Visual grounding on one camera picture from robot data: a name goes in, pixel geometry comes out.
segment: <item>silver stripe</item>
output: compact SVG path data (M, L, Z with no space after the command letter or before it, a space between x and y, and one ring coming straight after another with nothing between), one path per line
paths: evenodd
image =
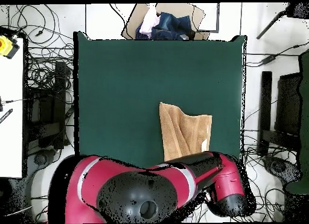
M168 164L157 165L157 167L166 167L166 166L168 166ZM173 167L173 168L179 170L186 177L186 181L189 184L189 196L188 196L188 199L186 200L186 203L188 203L189 200L193 198L194 193L196 192L196 183L194 181L194 178L188 169L179 169L177 167Z
M90 168L93 167L99 160L100 158L97 158L96 160L93 160L91 163L89 163L80 175L80 178L77 183L77 196L82 202L83 202L83 199L81 198L81 188L83 186L84 177L86 176Z

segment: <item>yellow device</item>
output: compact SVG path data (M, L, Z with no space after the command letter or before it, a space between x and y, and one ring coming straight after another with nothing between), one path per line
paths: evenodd
M8 39L5 36L0 36L0 55L11 59L19 49L16 39Z

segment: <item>blue cloth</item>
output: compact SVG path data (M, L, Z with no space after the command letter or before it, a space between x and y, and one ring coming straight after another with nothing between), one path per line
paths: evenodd
M183 40L183 36L190 37L192 34L191 21L189 16L176 18L170 13L162 12L160 22L151 30L153 40Z
M141 33L139 32L139 30L141 29L141 27L142 27L142 23L138 26L138 28L137 28L136 31L135 31L135 39L136 39L136 40L149 40L149 37L148 37L147 35L141 34Z

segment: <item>white board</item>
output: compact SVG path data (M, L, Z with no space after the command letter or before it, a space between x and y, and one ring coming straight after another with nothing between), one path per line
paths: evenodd
M0 96L2 101L22 99L23 40L12 59L0 56ZM0 118L13 112L0 124L0 177L22 177L22 101L5 104Z

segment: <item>black chair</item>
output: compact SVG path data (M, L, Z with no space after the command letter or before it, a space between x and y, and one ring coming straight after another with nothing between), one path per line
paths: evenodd
M270 130L270 110L272 97L272 72L263 71L260 92L260 128L258 132L257 151L266 156L269 143L299 152L301 97L298 93L301 73L283 75L278 82L278 99L274 131Z
M308 2L291 2L288 3L287 8L284 11L279 12L273 20L266 26L265 29L258 35L256 39L260 39L267 30L281 17L287 16L289 18L297 18L297 19L309 19L309 3Z

